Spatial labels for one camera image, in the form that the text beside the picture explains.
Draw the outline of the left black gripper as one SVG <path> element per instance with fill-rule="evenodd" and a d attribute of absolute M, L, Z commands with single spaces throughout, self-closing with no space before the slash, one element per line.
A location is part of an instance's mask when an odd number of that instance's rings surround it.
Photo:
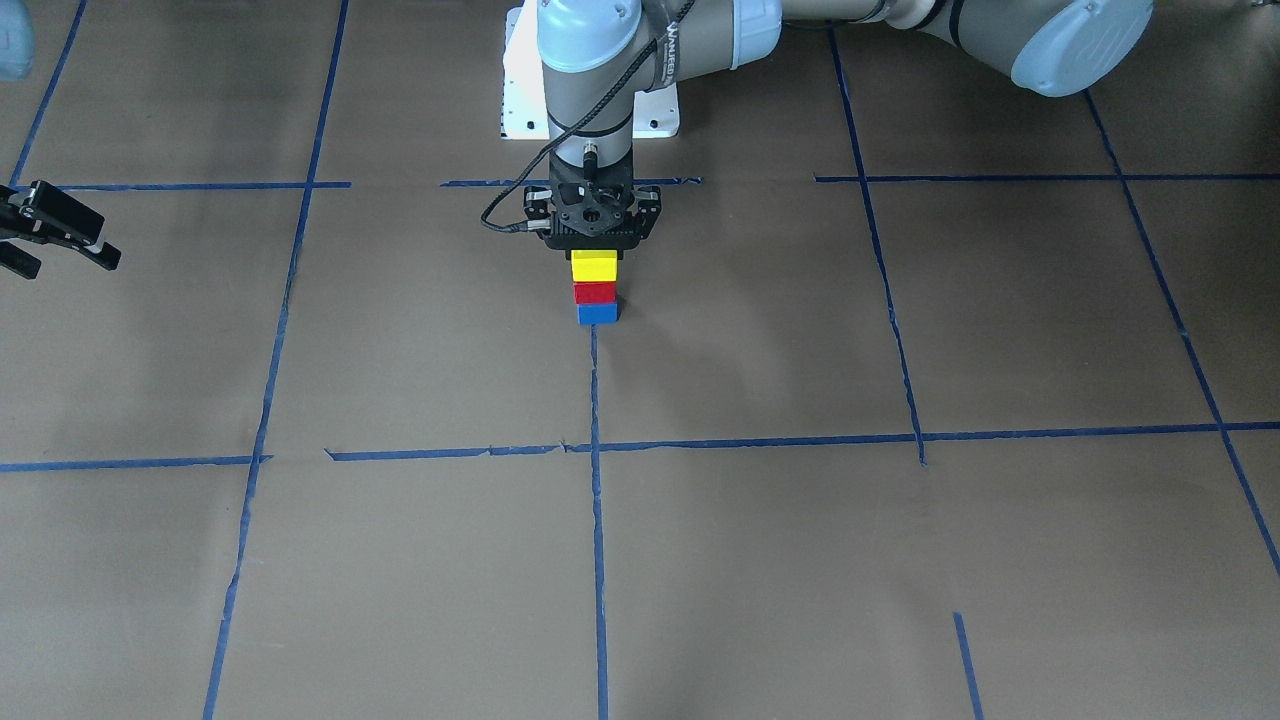
<path fill-rule="evenodd" d="M 540 236 L 648 236 L 660 215 L 660 188 L 636 186 L 631 161 L 553 161 L 549 182 L 524 191 L 527 228 Z"/>

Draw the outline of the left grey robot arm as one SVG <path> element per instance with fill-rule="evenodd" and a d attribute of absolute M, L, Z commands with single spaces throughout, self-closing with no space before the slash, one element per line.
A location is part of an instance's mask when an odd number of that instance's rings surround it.
<path fill-rule="evenodd" d="M 637 94 L 769 56 L 787 20 L 884 23 L 931 35 L 1046 97 L 1079 94 L 1134 49 L 1152 1 L 530 1 L 550 137 L 549 183 L 521 222 L 550 249 L 631 249 L 660 215 L 634 177 Z"/>

